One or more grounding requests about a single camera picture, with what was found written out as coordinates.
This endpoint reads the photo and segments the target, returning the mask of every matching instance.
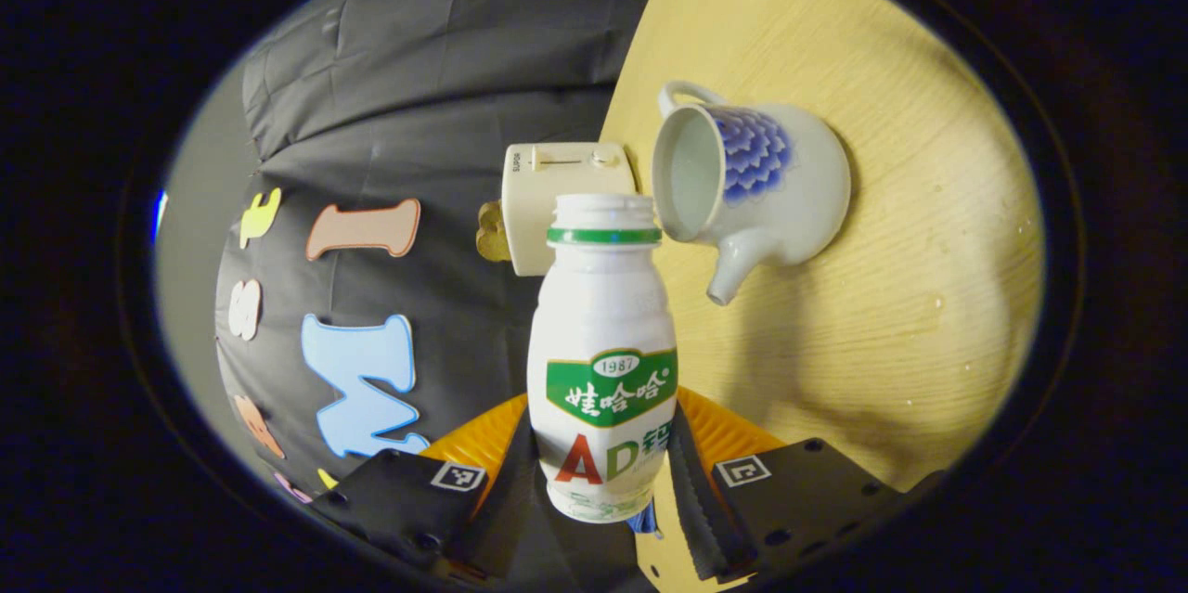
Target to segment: table surface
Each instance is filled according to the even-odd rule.
[[[665,239],[681,383],[786,442],[823,437],[901,491],[950,466],[1013,385],[1042,301],[1035,183],[992,95],[890,0],[649,0],[601,134],[644,194],[670,80],[814,112],[853,177],[834,241],[760,266],[725,308],[706,297],[716,250]],[[666,538],[637,537],[645,574],[723,588],[696,581],[670,501],[664,480]]]

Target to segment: plastic bottle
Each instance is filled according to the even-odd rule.
[[[557,197],[527,357],[527,406],[549,499],[587,523],[647,506],[676,411],[661,232],[646,196]]]

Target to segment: black border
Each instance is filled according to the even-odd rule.
[[[5,278],[14,298],[27,305],[13,366],[32,372],[31,381],[12,393],[17,412],[6,416],[18,414],[21,423],[6,433],[14,444],[6,453],[24,463],[15,474],[34,490],[19,499],[12,521],[24,537],[18,549],[32,548],[25,562],[39,566],[32,581],[65,578],[96,586],[113,578],[135,585],[160,576],[192,578],[191,583],[238,576],[242,583],[247,576],[257,585],[302,586],[310,576],[333,573],[339,586],[390,582],[384,568],[361,567],[346,543],[326,551],[326,541],[314,537],[321,531],[254,482],[240,487],[236,480],[248,478],[226,453],[210,459],[200,449],[216,475],[268,521],[227,503],[195,460],[181,453],[177,439],[160,429],[137,380],[122,374],[129,361],[113,317],[112,250],[121,194],[109,183],[126,178],[129,151],[141,154],[141,168],[164,166],[163,138],[184,126],[196,90],[213,80],[210,71],[230,61],[273,14],[299,1],[17,5],[13,24],[26,33],[31,25],[49,25],[6,53],[11,80],[21,84],[13,108],[40,135],[5,150],[2,171],[7,209],[17,213],[6,221],[17,226],[13,238],[25,239],[10,252]],[[927,2],[897,1],[927,18]],[[1182,42],[1183,27],[1168,17],[1170,6],[1161,12],[1159,0],[1102,0],[1112,10],[1123,6],[1107,17],[1095,14],[1091,1],[1098,0],[942,1],[959,6],[1025,74],[1059,130],[1082,194],[1085,233],[1074,235],[1083,242],[1087,267],[1083,315],[1068,371],[1025,439],[1016,441],[1015,429],[1003,430],[1001,439],[987,436],[987,447],[971,454],[940,494],[861,549],[800,573],[797,585],[897,588],[896,582],[930,579],[1006,586],[1034,585],[1043,574],[1097,586],[1101,579],[1078,578],[1150,581],[1151,572],[1170,569],[1170,557],[1161,560],[1159,540],[1177,528],[1170,525],[1174,512],[1162,505],[1159,485],[1171,491],[1175,482],[1167,480],[1180,479],[1168,463],[1175,461],[1168,453],[1180,444],[1168,434],[1178,414],[1171,389],[1180,384],[1175,371],[1182,357],[1173,329],[1183,310],[1176,277],[1183,200],[1171,135],[1164,132],[1178,116],[1183,94],[1161,65],[1135,53],[1176,52],[1170,46]],[[1125,25],[1104,27],[1095,24],[1099,18]],[[944,27],[937,31],[954,43]],[[204,40],[188,40],[190,33]],[[987,76],[977,56],[966,57]],[[48,97],[42,106],[39,95]],[[141,184],[147,182],[143,176]],[[1036,176],[1047,187],[1050,175],[1038,162]],[[1041,190],[1041,196],[1051,195]],[[147,226],[133,216],[122,228]],[[127,271],[148,265],[148,256],[132,247],[121,261]],[[139,280],[145,273],[121,275]],[[1040,389],[1032,389],[1024,393],[1038,402]],[[178,429],[200,436],[198,447],[210,446],[204,431],[187,430],[184,410],[171,415]],[[1023,412],[1004,416],[1016,425],[1028,421]],[[981,471],[974,475],[977,467]],[[163,488],[170,485],[173,491]],[[166,537],[158,530],[163,521],[187,529]],[[289,537],[277,537],[277,525]],[[168,543],[202,551],[183,554]],[[301,544],[321,550],[302,553]],[[969,553],[982,557],[960,560]],[[1140,563],[1142,572],[1127,569],[1130,562]]]

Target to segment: orange letter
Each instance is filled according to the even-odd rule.
[[[577,463],[582,465],[582,472],[577,472]],[[589,484],[602,484],[598,467],[594,467],[594,456],[590,456],[590,447],[586,443],[586,436],[582,434],[577,434],[577,440],[574,441],[574,447],[565,456],[565,462],[561,465],[561,472],[557,473],[554,481],[569,481],[575,477],[580,477]]]

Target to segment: black cloth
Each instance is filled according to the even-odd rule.
[[[508,145],[598,139],[645,1],[310,0],[251,48],[244,106],[260,166],[242,204],[272,188],[283,194],[272,227],[246,248],[239,221],[228,229],[216,346],[228,395],[259,406],[286,458],[263,446],[259,454],[293,486],[317,496],[317,468],[341,479],[364,460],[331,453],[318,429],[318,410],[342,396],[305,365],[307,314],[336,327],[409,318],[416,386],[393,396],[419,418],[392,437],[436,441],[525,391],[541,280],[478,254],[479,207],[500,196]],[[327,206],[406,198],[422,206],[407,256],[339,250],[307,260]],[[263,308],[245,342],[230,334],[227,309],[232,286],[248,279],[261,284]],[[546,535],[550,522],[527,525],[541,530],[529,531],[517,576],[532,579],[522,585],[580,587],[573,560],[584,559],[582,569],[605,563],[600,589],[646,589],[625,525],[569,556]]]

